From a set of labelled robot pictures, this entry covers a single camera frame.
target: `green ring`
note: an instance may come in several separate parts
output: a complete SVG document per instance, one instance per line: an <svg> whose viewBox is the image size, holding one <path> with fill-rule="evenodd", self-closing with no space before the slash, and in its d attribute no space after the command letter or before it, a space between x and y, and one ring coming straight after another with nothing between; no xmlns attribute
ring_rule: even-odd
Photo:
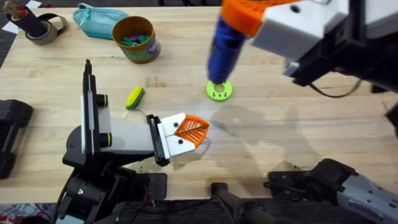
<svg viewBox="0 0 398 224"><path fill-rule="evenodd" d="M224 83L219 85L224 89L222 93L217 92L215 90L216 84L209 81L206 85L206 94L211 100L215 102L224 102L228 100L228 98L230 98L232 95L232 85L229 81L225 81Z"/></svg>

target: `teal pencil case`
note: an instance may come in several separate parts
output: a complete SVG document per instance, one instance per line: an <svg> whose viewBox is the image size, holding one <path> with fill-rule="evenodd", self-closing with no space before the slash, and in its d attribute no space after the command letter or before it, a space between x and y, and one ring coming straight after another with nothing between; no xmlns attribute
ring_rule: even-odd
<svg viewBox="0 0 398 224"><path fill-rule="evenodd" d="M73 12L73 20L89 37L112 40L113 26L129 15L117 9L93 7L85 3Z"/></svg>

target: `orange robot part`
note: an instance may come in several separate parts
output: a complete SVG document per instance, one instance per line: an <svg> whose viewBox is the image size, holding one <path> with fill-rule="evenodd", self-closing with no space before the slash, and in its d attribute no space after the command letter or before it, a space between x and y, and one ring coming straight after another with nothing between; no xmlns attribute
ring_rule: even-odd
<svg viewBox="0 0 398 224"><path fill-rule="evenodd" d="M195 116L186 116L187 117L174 132L174 135L190 141L194 143L195 147L198 147L206 137L209 124Z"/></svg>
<svg viewBox="0 0 398 224"><path fill-rule="evenodd" d="M223 0L221 5L221 16L232 28L250 37L254 37L262 24L262 15L266 8L297 1L298 0Z"/></svg>

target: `tape roll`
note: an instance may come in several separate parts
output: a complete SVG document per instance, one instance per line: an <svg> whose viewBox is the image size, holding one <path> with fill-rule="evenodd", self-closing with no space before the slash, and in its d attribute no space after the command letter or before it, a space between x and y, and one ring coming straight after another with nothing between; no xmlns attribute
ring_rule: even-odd
<svg viewBox="0 0 398 224"><path fill-rule="evenodd" d="M57 29L52 25L49 21L41 21L47 32L40 36L40 37L31 37L28 33L25 33L25 36L28 40L32 41L35 45L46 45L53 42L57 36L58 32Z"/></svg>
<svg viewBox="0 0 398 224"><path fill-rule="evenodd" d="M57 30L57 28L55 28L55 26L49 21L50 19L55 17L61 18L62 21L62 28L59 30ZM42 14L38 17L38 19L40 19L41 23L45 26L47 32L40 37L32 37L27 32L25 32L26 38L32 41L35 45L46 45L53 42L57 38L57 36L65 30L67 26L67 20L64 17L58 16L53 13Z"/></svg>

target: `yellow sponge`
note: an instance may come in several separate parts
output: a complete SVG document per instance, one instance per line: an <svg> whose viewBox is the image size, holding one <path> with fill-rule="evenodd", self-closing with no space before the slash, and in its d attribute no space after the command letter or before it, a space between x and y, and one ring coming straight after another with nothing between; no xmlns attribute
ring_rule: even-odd
<svg viewBox="0 0 398 224"><path fill-rule="evenodd" d="M137 108L139 103L141 102L142 97L144 96L144 88L141 86L135 87L130 93L129 97L126 100L126 109L131 110Z"/></svg>

